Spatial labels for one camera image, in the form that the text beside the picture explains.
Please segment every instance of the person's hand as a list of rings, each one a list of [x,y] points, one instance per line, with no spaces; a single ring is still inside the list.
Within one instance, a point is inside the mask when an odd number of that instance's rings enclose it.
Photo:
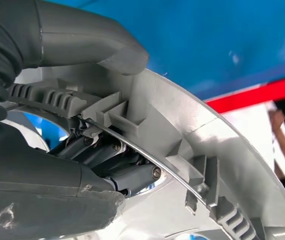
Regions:
[[[280,126],[285,121],[285,115],[281,110],[270,111],[268,113],[273,132],[279,130]]]

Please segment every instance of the metal screw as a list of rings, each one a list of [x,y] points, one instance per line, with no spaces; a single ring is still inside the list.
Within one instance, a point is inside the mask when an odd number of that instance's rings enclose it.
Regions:
[[[93,142],[93,139],[90,137],[86,137],[84,139],[84,144],[86,144],[86,146],[91,146],[92,142]]]
[[[161,176],[161,170],[157,166],[152,169],[152,178],[155,180],[158,180]]]
[[[114,151],[115,151],[115,152],[118,152],[120,148],[121,148],[121,146],[117,145],[117,144],[112,145],[112,149],[114,149]]]

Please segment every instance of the gray plastic part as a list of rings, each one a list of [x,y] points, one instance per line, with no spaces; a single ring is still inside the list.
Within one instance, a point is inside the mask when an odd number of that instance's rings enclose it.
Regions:
[[[187,190],[185,202],[186,208],[195,216],[195,212],[197,211],[197,203],[198,199],[189,190]]]
[[[206,204],[210,207],[218,204],[220,186],[219,159],[217,156],[207,159],[205,183],[209,187],[206,193]]]
[[[105,124],[105,120],[104,118],[102,119],[98,119],[97,115],[99,113],[105,113],[108,110],[110,110],[113,107],[115,107],[118,104],[120,103],[120,99],[121,99],[121,92],[118,91],[118,92],[115,92],[115,93],[113,93],[111,95],[109,95],[109,96],[107,96],[107,97],[104,97],[99,101],[97,101],[96,102],[95,104],[92,104],[86,109],[83,109],[82,112],[81,112],[81,117],[83,119],[92,119],[94,121],[97,121],[100,124]]]
[[[258,239],[252,224],[226,197],[219,197],[215,208],[217,223],[234,240]]]
[[[8,89],[8,100],[13,103],[36,107],[64,118],[81,113],[100,98],[90,94],[52,87],[13,84]]]

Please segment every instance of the blue surface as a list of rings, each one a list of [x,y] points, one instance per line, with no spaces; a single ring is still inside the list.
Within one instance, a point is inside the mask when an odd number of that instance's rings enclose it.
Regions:
[[[52,0],[116,19],[201,99],[285,77],[285,0]]]
[[[48,144],[49,149],[57,146],[60,138],[66,136],[66,133],[55,124],[38,117],[36,115],[24,113],[40,135]]]

